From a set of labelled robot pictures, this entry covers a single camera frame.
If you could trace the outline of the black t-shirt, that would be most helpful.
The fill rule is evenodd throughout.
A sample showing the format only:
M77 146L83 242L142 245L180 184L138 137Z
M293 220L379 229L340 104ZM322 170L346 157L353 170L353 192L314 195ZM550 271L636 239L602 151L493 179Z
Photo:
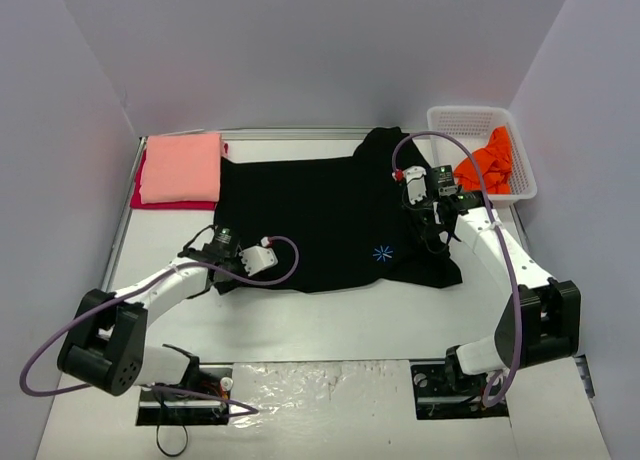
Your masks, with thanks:
M459 267L438 245L425 247L404 211L403 188L391 164L427 168L418 147L396 145L398 127L370 131L342 158L259 163L221 162L216 224L247 248L264 237L276 242L275 267L265 281L296 270L281 288L317 293L357 288L380 279L447 288L462 281Z

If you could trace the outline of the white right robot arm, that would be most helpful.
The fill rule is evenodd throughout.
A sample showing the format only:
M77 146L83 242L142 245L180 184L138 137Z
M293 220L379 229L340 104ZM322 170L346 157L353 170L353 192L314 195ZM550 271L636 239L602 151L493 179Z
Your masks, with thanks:
M444 256L466 245L501 288L505 307L492 334L448 349L446 386L465 393L480 375L527 368L576 354L581 294L540 267L503 227L482 191L456 185L450 167L413 166L396 174L403 208L418 241Z

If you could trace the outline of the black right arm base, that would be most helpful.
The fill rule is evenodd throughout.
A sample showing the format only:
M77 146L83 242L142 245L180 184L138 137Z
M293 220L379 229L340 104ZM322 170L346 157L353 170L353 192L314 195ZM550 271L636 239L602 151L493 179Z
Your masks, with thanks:
M446 375L445 361L412 360L409 363L418 420L475 420L508 417L506 400L488 408L482 403L485 376L464 380L453 387Z

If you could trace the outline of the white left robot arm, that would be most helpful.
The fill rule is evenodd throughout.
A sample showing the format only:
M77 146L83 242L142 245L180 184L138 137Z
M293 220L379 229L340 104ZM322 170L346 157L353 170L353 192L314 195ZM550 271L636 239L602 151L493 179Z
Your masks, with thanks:
M184 300L208 292L224 274L240 274L240 236L211 225L212 239L199 249L189 241L168 267L117 292L84 295L57 359L62 372L113 396L131 388L144 366L146 331Z

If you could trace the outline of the orange t-shirt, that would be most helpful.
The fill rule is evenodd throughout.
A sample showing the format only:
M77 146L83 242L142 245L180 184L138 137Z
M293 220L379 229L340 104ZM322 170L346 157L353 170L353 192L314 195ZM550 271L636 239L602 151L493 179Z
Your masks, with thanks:
M513 160L507 128L500 126L494 129L487 145L474 151L473 157L480 168L487 193L510 195ZM454 178L465 190L481 189L479 175L469 158L455 168Z

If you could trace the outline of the white plastic basket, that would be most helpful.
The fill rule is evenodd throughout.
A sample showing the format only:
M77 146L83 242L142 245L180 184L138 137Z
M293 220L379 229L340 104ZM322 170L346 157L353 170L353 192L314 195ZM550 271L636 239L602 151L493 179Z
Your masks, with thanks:
M508 110L488 106L435 106L427 111L428 129L449 134L470 152L488 145L496 128L504 127L509 135L512 172L509 194L490 194L500 207L530 200L537 194L537 184L515 120Z

